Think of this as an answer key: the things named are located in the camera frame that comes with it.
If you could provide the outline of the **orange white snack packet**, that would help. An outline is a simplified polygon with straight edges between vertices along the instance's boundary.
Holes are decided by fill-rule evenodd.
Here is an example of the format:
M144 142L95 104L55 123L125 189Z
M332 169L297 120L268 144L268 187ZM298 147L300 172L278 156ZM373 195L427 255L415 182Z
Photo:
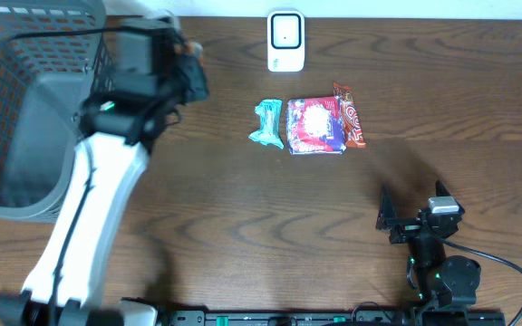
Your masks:
M200 43L188 41L184 45L184 53L195 56L197 58L201 58L203 53L203 47Z

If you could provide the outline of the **orange chocolate bar wrapper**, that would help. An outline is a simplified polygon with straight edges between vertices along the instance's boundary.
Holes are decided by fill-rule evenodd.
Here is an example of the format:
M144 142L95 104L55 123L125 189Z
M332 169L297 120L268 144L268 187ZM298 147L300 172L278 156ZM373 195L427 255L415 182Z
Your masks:
M353 102L353 89L335 82L333 84L333 95L339 100L345 145L348 148L365 149L366 142L363 137L363 130L358 111Z

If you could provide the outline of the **teal snack wrapper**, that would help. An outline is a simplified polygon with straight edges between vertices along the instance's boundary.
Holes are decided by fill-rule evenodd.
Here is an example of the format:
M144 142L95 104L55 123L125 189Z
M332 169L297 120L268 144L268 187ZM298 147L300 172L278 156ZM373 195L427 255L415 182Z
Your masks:
M279 99L266 99L255 107L255 113L260 118L260 128L250 133L249 139L264 146L274 145L279 149L284 148L279 135L282 104Z

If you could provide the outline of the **pink purple snack packet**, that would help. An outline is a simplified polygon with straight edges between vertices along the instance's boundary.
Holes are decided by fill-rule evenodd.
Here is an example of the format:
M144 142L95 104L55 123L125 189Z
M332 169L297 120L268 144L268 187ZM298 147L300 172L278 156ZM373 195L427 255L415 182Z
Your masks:
M342 154L346 145L338 99L330 96L290 100L286 136L292 155Z

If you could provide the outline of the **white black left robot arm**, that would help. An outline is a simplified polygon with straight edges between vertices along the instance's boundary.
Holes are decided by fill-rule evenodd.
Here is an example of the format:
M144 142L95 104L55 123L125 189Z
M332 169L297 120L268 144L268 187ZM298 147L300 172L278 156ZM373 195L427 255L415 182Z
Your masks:
M117 30L121 57L109 91L79 111L80 141L52 235L22 290L0 292L4 325L160 325L141 299L102 305L115 235L155 140L179 107L208 96L200 44L178 27L139 20Z

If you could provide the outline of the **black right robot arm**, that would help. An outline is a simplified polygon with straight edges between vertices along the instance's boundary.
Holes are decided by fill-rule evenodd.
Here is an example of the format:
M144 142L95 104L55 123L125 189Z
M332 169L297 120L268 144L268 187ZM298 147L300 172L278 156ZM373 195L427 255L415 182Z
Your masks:
M392 245L406 244L410 261L407 280L425 303L437 309L467 308L477 302L480 265L461 255L447 256L445 241L459 231L464 208L441 182L436 195L415 217L399 217L390 191L382 188L376 228L388 231Z

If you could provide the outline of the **white barcode scanner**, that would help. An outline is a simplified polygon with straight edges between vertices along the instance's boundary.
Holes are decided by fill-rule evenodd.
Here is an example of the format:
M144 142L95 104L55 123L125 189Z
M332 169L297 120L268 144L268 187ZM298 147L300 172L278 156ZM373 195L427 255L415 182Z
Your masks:
M272 12L266 19L267 69L300 72L305 66L305 17L296 10Z

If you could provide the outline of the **dark grey plastic basket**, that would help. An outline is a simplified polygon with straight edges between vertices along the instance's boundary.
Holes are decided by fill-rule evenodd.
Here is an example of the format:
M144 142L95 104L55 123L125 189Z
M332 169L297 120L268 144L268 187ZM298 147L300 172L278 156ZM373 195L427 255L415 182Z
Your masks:
M0 219L52 223L71 178L78 111L106 91L101 0L0 0Z

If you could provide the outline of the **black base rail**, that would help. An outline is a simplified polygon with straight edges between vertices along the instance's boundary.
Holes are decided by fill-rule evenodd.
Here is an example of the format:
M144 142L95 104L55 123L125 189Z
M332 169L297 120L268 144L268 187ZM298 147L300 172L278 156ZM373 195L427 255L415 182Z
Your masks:
M436 325L504 326L500 312L390 310L373 302L359 304L352 312L232 312L205 308L168 310L140 298L123 298L118 304L126 325L161 326L320 326L320 325Z

